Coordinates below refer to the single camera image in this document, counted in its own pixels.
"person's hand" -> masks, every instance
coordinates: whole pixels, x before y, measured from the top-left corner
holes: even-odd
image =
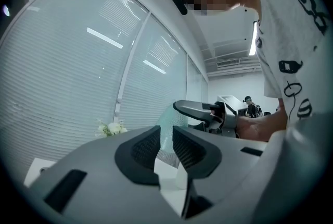
[[[259,125],[255,119],[248,117],[239,117],[237,124],[237,133],[241,139],[260,140]]]

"black rectangular slot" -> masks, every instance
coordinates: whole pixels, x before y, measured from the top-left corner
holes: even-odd
[[[54,187],[54,189],[48,194],[44,201],[55,211],[61,213],[86,175],[86,172],[72,169]]]
[[[262,155],[262,151],[260,150],[256,150],[253,148],[249,148],[249,147],[244,147],[242,150],[240,150],[241,152],[250,154],[250,155],[256,155],[256,156],[261,156]]]

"white t-shirt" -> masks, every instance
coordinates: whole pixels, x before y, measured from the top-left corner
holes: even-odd
[[[296,72],[327,31],[328,10],[322,0],[261,0],[261,7],[256,46],[264,95],[283,99],[291,124],[312,112]]]

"ceiling light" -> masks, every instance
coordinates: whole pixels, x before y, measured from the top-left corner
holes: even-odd
[[[92,30],[90,28],[87,28],[87,32],[89,32],[90,34],[96,36],[96,37],[99,37],[100,39],[102,39],[103,41],[106,41],[112,45],[114,45],[115,47],[118,47],[118,48],[122,48],[123,46],[120,44],[120,43],[117,43],[116,41],[110,39],[109,37],[106,37],[104,36],[103,34],[100,34],[99,32],[95,31],[95,30]]]
[[[253,36],[249,55],[255,54],[255,38],[257,38],[257,22],[253,24]]]
[[[7,7],[6,5],[3,6],[2,11],[4,12],[4,14],[5,14],[7,17],[10,16],[10,14],[9,14],[9,10],[8,10],[8,7]]]
[[[162,74],[166,74],[166,72],[160,68],[158,68],[157,66],[153,65],[151,62],[145,60],[144,63],[146,65],[149,65],[150,67],[152,67],[153,69],[156,69],[158,72],[161,72]]]

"person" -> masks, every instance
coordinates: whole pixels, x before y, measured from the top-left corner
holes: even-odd
[[[311,59],[328,29],[330,16],[322,0],[184,1],[190,9],[204,15],[239,6],[251,8],[258,14],[255,44],[265,79],[264,95],[277,98],[279,108],[261,118],[240,117],[237,133],[242,139],[268,141],[275,131],[285,130],[311,115],[311,103],[296,73]]]
[[[249,118],[256,118],[258,114],[257,106],[256,104],[252,101],[251,97],[246,96],[245,99],[243,100],[248,105],[248,110],[246,112],[246,117]]]

